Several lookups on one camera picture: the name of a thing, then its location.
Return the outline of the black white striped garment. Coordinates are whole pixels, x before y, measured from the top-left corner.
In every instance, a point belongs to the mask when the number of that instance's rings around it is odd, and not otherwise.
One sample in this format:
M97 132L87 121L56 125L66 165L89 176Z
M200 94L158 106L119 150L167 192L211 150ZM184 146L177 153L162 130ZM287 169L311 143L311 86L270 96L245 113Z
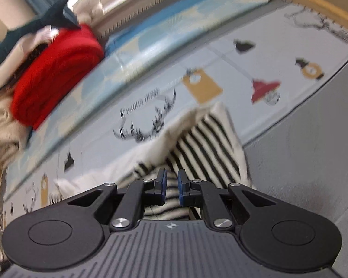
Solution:
M185 170L188 179L210 181L218 188L226 188L230 183L253 185L228 109L217 102L182 112L158 137L137 145L101 169L90 169L71 180L56 180L49 202L60 202L107 182L125 188L140 179L155 179L161 167L168 173L166 201L163 206L147 207L145 219L194 218L189 208L180 206L180 169Z

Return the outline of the cream folded blanket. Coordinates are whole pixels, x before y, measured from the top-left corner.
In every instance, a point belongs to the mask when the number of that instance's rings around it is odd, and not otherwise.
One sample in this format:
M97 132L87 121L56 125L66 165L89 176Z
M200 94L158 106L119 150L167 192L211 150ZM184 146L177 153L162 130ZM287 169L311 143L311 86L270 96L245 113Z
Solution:
M11 111L12 97L0 99L0 168L5 169L25 150L30 128L16 120Z

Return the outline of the printed deer bed sheet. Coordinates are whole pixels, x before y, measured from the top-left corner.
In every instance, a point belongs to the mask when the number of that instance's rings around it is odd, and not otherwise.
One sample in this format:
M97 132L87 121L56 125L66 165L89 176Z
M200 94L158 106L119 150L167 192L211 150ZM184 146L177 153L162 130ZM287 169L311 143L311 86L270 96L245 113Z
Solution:
M101 169L155 139L178 115L221 102L241 145L348 62L348 31L298 4L272 2L181 47L110 99L29 176L1 222L48 206L55 181Z

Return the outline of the light blue patterned blanket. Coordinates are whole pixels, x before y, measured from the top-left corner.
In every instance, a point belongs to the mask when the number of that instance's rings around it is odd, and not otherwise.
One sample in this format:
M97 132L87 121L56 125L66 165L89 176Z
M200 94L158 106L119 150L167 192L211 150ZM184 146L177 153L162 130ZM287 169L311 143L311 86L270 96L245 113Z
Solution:
M270 0L181 0L184 8L129 37L105 57L32 134L29 147L7 169L9 199L68 137L99 109L175 51Z

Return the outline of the red folded blanket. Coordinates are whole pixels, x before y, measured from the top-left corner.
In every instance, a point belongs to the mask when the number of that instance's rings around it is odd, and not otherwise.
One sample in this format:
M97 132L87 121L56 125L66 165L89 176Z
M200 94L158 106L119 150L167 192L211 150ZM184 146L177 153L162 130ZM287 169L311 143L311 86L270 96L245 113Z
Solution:
M16 84L10 105L13 117L36 130L103 57L103 48L88 25L61 29Z

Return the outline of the white pillow stack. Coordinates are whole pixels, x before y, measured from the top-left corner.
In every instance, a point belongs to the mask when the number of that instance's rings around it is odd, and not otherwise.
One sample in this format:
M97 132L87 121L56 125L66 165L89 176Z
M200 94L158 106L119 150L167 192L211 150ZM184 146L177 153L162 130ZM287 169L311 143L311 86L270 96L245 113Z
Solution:
M16 42L13 49L0 64L0 89L5 87L17 69L40 44L52 42L58 32L50 25L41 28L36 33L28 33Z

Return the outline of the dark teal shark plush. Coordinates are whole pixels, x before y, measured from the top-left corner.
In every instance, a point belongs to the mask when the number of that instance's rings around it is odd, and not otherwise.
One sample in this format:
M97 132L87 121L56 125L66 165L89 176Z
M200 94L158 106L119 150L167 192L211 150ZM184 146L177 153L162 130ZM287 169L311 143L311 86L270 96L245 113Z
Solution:
M69 0L57 0L45 13L36 17L26 25L9 30L6 37L0 42L0 65L6 59L16 43L27 34L37 33L45 26L55 28L79 29L74 14L66 14Z

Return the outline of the white bear plush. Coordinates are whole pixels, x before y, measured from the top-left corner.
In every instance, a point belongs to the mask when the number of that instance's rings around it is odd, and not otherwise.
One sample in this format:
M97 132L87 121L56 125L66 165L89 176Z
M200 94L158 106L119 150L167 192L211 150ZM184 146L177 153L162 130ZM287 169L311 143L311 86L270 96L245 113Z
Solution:
M103 16L100 0L78 0L72 10L79 24L91 25L93 20Z

